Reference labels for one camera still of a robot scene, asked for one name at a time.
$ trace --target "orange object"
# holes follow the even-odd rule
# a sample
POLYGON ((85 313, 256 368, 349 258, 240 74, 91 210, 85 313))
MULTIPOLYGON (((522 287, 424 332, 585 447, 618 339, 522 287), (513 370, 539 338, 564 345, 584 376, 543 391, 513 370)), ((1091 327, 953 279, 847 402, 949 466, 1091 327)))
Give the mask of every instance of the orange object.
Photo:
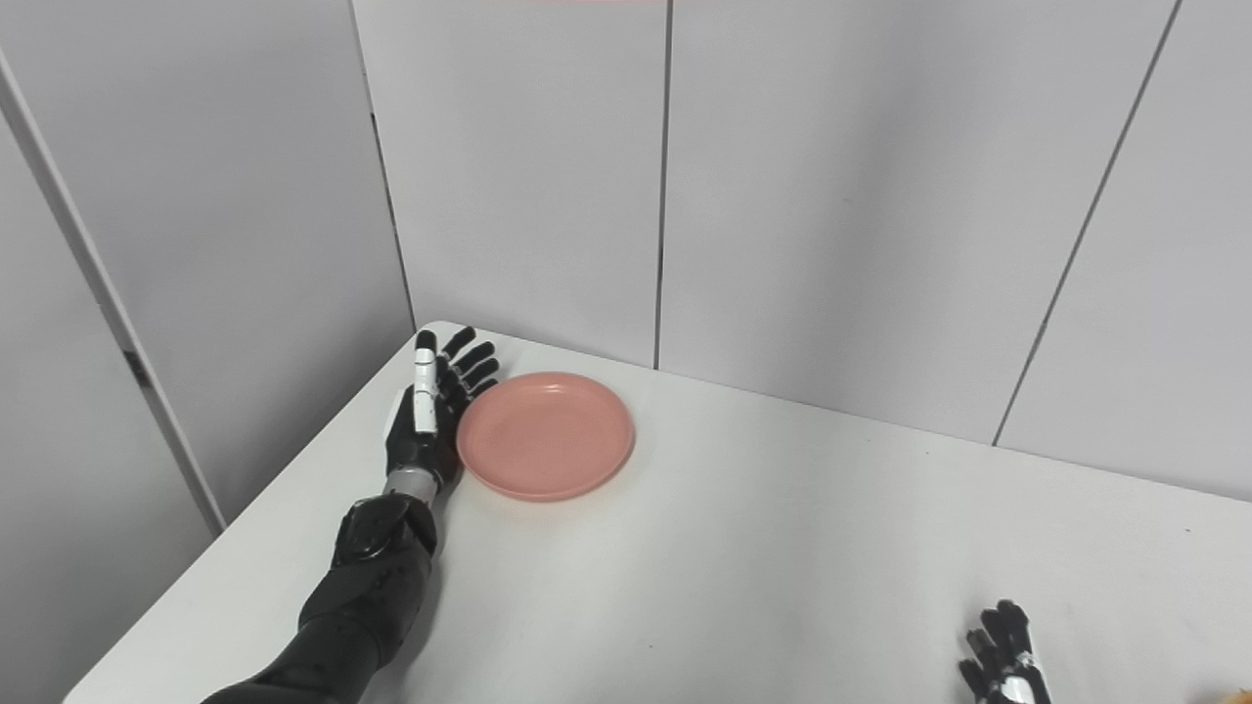
POLYGON ((496 491, 527 501, 586 494, 630 455, 635 426, 602 383, 541 372, 507 380, 470 405, 457 431, 461 461, 496 491))

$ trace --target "robotic arm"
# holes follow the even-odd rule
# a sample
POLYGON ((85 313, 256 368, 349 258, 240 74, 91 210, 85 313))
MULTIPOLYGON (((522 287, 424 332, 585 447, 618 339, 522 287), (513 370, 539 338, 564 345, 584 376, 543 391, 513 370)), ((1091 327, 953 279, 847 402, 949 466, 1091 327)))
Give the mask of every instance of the robotic arm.
POLYGON ((204 704, 356 704, 396 656, 431 576, 438 545, 431 502, 456 477, 457 425, 500 370, 490 342, 457 360, 473 338, 473 328, 463 328, 436 352, 434 333, 418 333, 413 386, 387 435, 383 492, 343 517, 331 570, 304 603, 287 648, 204 704))

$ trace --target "gray wall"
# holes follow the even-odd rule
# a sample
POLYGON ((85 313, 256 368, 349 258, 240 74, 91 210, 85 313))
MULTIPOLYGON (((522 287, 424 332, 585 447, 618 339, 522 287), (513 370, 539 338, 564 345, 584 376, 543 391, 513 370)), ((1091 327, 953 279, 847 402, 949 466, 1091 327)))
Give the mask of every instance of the gray wall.
POLYGON ((4 118, 0 390, 0 688, 54 701, 210 532, 4 118))
POLYGON ((225 519, 412 333, 347 0, 0 0, 225 519))

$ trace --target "robot finger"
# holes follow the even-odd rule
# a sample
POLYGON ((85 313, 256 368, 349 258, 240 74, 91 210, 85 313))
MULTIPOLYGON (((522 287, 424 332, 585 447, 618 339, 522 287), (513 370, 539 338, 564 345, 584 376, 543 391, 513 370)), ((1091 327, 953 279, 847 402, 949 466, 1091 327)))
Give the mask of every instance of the robot finger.
POLYGON ((1002 599, 995 605, 995 609, 1000 615, 1000 623, 1008 630, 1009 641, 1013 646, 1013 658, 1017 659, 1022 653, 1033 653, 1030 646, 1030 619, 1027 618, 1025 611, 1008 599, 1002 599))
POLYGON ((978 666, 975 660, 962 660, 957 663, 957 668, 960 670, 960 676, 965 679, 965 684, 969 685, 969 690, 974 693, 974 699, 979 703, 987 701, 990 695, 990 684, 987 681, 987 676, 983 674, 983 669, 978 666))
POLYGON ((999 681, 1000 674, 1004 671, 1004 663, 1000 661, 999 649, 992 643, 987 631, 974 629, 965 634, 965 641, 969 643, 970 649, 974 650, 974 656, 983 665, 983 673, 987 674, 987 679, 993 683, 999 681))
POLYGON ((984 609, 979 615, 979 620, 983 621, 983 629, 987 634, 992 636, 992 643, 995 644, 997 650, 1000 653, 1000 660, 1004 664, 1012 664, 1017 661, 1017 653, 1013 650, 1013 644, 1009 641, 1009 629, 1004 624, 1004 619, 1000 613, 994 609, 984 609))
POLYGON ((490 378, 490 380, 480 383, 478 386, 476 386, 473 388, 473 391, 470 392, 470 400, 473 401, 475 398, 482 396, 483 391, 487 391, 488 388, 496 386, 497 383, 500 383, 500 381, 493 380, 493 378, 490 378))
POLYGON ((456 363, 452 365, 452 367, 457 370, 457 373, 464 376, 470 370, 475 368, 475 366, 495 353, 496 346, 490 342, 483 342, 482 344, 466 352, 459 360, 456 361, 456 363))
POLYGON ((456 360, 457 355, 459 355, 467 344, 473 342, 473 338, 478 333, 472 327, 461 328, 461 331, 453 334, 452 339, 443 346, 443 351, 439 352, 439 355, 448 361, 456 360))
POLYGON ((461 385, 467 390, 475 388, 480 383, 487 381, 487 377, 498 371, 500 371, 500 362, 496 360, 487 360, 486 362, 470 370, 470 373, 461 377, 461 385))

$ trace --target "panel seam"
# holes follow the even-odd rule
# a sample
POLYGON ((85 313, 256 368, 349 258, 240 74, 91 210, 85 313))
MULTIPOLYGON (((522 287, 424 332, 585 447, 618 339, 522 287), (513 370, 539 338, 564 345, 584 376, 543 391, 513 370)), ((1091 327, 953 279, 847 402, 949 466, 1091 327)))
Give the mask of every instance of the panel seam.
POLYGON ((670 170, 670 76, 674 64, 674 0, 665 4, 665 88, 661 100, 661 197, 656 228, 656 311, 652 327, 652 368, 661 368, 661 303, 665 293, 665 205, 670 170))
POLYGON ((1157 69, 1157 61, 1161 59, 1161 54, 1166 46, 1166 40, 1169 39, 1169 31, 1173 29, 1174 19, 1178 16, 1178 10, 1181 8, 1182 0, 1174 0, 1173 8, 1169 10, 1169 18, 1166 20, 1164 30, 1161 33, 1161 39, 1157 40, 1157 46, 1152 53, 1152 59, 1148 61, 1148 69, 1143 75, 1143 80, 1139 81, 1139 90, 1136 93, 1134 100, 1131 103, 1131 110, 1127 113, 1126 122, 1122 124, 1122 132, 1118 134, 1117 142, 1113 144, 1113 152, 1109 154, 1108 163, 1104 165, 1104 173, 1101 174, 1099 184, 1096 187, 1096 194, 1092 197, 1090 205, 1087 208, 1087 214, 1083 217, 1083 223, 1078 228, 1078 237, 1074 238, 1074 244, 1069 249, 1069 257, 1065 259, 1065 266, 1060 269, 1060 278, 1057 281, 1057 287, 1052 292, 1052 299, 1048 301, 1048 308, 1043 313, 1043 321, 1039 323, 1039 329, 1034 334, 1030 351, 1025 357, 1025 365, 1023 365, 1022 372, 1018 375, 1017 383, 1013 386, 1013 393, 1009 396, 1009 402, 1004 408, 1004 415, 1000 416, 1000 423, 997 426, 995 436, 992 438, 993 447, 999 446, 1000 436, 1004 435, 1004 427, 1008 425, 1009 415, 1013 413, 1013 407, 1017 403, 1018 395, 1022 392, 1022 385, 1025 383, 1025 377, 1030 372, 1030 366, 1034 363, 1035 355, 1039 352, 1039 344, 1043 342, 1043 336, 1048 331, 1048 323, 1052 322, 1052 314, 1057 309, 1057 302, 1060 299, 1060 292, 1065 287, 1065 282, 1069 279, 1069 272, 1073 269, 1074 261, 1078 258, 1078 251, 1083 246, 1083 241, 1087 238, 1087 229, 1090 227, 1092 218, 1096 215, 1096 209, 1099 207, 1101 198, 1104 195, 1104 188, 1108 185, 1109 175, 1113 173, 1117 158, 1121 155, 1122 147, 1126 144, 1126 137, 1131 132, 1131 124, 1134 122, 1134 116, 1139 111, 1139 104, 1143 101, 1143 95, 1148 90, 1148 83, 1152 80, 1152 74, 1157 69))
POLYGON ((74 199, 65 185, 65 179, 56 169, 51 152, 48 149, 48 144, 39 132, 39 125, 35 123, 30 106, 21 95, 18 80, 3 50, 0 50, 0 114, 3 114, 9 128, 13 130, 14 139, 18 142, 23 158, 26 160, 26 167, 35 178, 35 183, 39 185, 58 229, 60 229, 61 237, 65 239, 70 253, 74 256, 74 261, 78 263, 79 271, 83 273, 83 278, 86 279, 88 288, 91 291, 91 296, 100 308, 105 324, 113 333, 114 342, 121 349, 124 357, 126 353, 134 355, 143 363, 144 368, 149 370, 151 386, 146 388, 138 383, 136 386, 139 386, 140 393, 148 403, 148 410, 153 415, 162 437, 169 446, 174 462, 178 465, 179 472, 183 475, 183 481, 192 495, 192 500, 195 502, 209 532, 217 537, 225 530, 227 525, 222 509, 209 490, 183 428, 174 417, 169 397, 162 388, 160 380, 156 378, 151 360, 149 360, 143 346, 139 343, 134 323, 121 306, 116 288, 109 278, 108 271, 104 268, 100 253, 96 251, 95 243, 74 204, 74 199))

